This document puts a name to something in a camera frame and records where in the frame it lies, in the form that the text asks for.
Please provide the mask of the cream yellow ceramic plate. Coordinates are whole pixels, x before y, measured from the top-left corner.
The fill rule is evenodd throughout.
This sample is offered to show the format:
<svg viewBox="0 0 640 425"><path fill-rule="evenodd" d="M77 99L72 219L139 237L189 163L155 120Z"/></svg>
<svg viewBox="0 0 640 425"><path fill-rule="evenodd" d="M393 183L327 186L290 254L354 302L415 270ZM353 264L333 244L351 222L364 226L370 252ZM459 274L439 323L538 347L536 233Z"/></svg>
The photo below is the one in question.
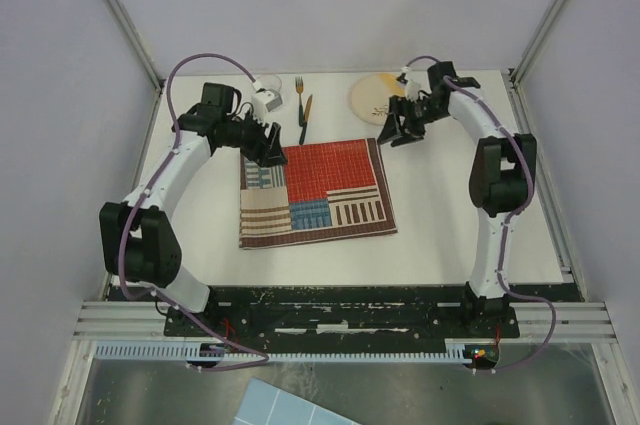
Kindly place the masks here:
<svg viewBox="0 0 640 425"><path fill-rule="evenodd" d="M404 97L403 87L391 73L374 73L359 79L350 89L349 106L366 123L382 126L387 118L389 99Z"/></svg>

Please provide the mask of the patchwork patterned placemat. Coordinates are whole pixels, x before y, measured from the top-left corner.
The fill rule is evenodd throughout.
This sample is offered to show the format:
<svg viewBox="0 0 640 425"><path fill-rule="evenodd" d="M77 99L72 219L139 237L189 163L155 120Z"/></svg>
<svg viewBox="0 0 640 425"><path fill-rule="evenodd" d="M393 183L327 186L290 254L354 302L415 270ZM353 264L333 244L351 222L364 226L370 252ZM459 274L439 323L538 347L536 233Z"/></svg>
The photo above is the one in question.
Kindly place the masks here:
<svg viewBox="0 0 640 425"><path fill-rule="evenodd" d="M240 160L239 247L267 249L397 232L374 138L290 146L288 163Z"/></svg>

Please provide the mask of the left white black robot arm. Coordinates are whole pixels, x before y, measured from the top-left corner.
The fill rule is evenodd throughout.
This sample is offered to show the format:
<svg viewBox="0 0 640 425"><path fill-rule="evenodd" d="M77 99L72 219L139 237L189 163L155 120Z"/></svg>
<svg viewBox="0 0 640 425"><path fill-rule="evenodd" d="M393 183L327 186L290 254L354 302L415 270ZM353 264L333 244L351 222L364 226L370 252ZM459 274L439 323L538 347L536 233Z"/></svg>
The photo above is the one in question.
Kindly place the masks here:
<svg viewBox="0 0 640 425"><path fill-rule="evenodd" d="M243 111L238 89L205 83L200 101L178 117L173 141L150 176L99 212L106 270L122 283L151 287L167 303L187 310L187 324L201 335L219 328L221 311L210 304L209 286L183 265L171 217L196 173L219 148L236 148L261 167L286 164L280 125L263 120L282 98L261 85L254 89Z"/></svg>

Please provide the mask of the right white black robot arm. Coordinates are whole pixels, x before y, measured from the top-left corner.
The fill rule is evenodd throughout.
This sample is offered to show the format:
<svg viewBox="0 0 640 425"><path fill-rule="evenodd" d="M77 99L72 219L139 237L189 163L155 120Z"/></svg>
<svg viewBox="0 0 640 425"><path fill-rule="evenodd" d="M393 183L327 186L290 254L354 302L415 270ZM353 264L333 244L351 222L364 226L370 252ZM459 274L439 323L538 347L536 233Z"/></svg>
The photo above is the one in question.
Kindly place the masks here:
<svg viewBox="0 0 640 425"><path fill-rule="evenodd" d="M477 250L458 313L467 334L481 336L507 315L514 296L507 280L510 240L517 217L535 193L537 141L510 131L485 101L479 82L461 77L451 61L419 56L401 69L402 96L389 99L377 143L393 147L425 138L426 126L456 120L475 142L469 195L479 218Z"/></svg>

